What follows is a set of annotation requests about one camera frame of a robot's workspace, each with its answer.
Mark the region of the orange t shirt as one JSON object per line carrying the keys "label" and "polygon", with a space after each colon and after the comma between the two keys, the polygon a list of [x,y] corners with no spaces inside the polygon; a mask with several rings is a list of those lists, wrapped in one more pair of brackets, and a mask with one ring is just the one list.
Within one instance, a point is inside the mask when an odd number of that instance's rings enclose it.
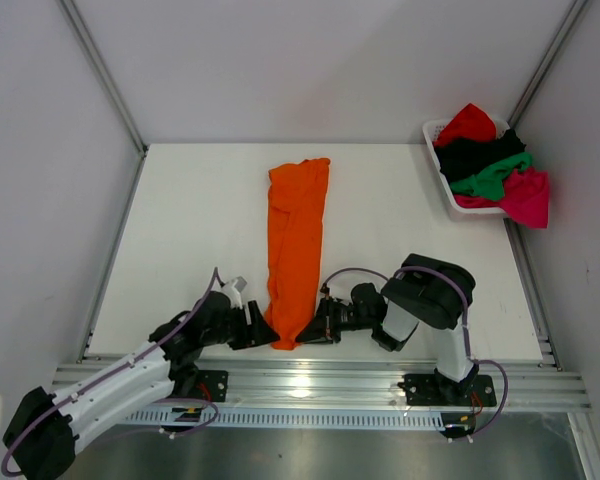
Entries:
{"label": "orange t shirt", "polygon": [[308,159],[269,171],[267,211],[269,305],[265,320],[276,350],[291,351],[313,318],[319,287],[323,216],[330,160]]}

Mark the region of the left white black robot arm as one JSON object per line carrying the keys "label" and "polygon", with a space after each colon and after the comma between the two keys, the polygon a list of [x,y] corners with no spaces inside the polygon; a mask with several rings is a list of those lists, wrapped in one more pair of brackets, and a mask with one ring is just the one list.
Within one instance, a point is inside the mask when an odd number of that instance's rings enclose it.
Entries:
{"label": "left white black robot arm", "polygon": [[224,396],[196,365],[202,350],[220,344],[242,350],[278,339],[256,302],[235,306],[228,295],[212,291],[93,376],[54,392],[28,392],[3,435],[2,473],[56,479],[100,435],[154,402],[193,400],[199,410],[216,411]]}

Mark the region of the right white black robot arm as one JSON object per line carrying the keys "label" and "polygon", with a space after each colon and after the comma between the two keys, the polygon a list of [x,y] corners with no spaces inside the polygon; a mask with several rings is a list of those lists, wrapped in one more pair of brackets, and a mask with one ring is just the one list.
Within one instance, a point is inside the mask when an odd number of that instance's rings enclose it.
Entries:
{"label": "right white black robot arm", "polygon": [[475,286],[465,268],[412,253],[380,289],[359,283],[348,301],[333,297],[324,281],[314,318],[296,341],[334,344],[344,332],[369,330],[382,349],[399,352],[418,327],[426,325],[436,341],[435,388],[444,401],[459,403],[471,394],[479,372],[471,359],[467,329]]}

